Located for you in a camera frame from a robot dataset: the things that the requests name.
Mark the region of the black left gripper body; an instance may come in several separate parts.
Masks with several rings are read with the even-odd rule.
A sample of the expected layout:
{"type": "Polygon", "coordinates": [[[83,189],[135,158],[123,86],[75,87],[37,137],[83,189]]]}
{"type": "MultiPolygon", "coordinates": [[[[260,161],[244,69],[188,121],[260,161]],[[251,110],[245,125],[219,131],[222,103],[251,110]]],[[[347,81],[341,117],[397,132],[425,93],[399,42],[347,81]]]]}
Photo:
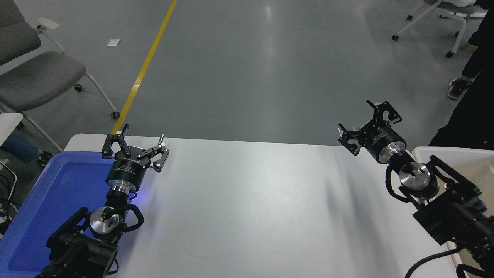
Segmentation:
{"type": "Polygon", "coordinates": [[[130,185],[131,190],[139,190],[150,165],[149,158],[137,159],[137,155],[145,151],[139,147],[130,148],[130,157],[125,156],[125,152],[120,150],[115,155],[115,161],[106,177],[106,184],[109,186],[126,182],[130,185]]]}

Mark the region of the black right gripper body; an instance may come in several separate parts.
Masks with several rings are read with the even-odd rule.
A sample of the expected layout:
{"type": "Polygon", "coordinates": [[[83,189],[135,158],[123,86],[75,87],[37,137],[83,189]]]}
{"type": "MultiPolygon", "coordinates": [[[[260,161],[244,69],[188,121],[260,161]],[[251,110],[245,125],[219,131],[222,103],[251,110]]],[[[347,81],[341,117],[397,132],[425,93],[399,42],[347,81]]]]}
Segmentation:
{"type": "Polygon", "coordinates": [[[391,158],[399,151],[405,150],[405,140],[390,125],[379,126],[368,122],[360,131],[363,135],[359,143],[373,158],[391,158]]]}

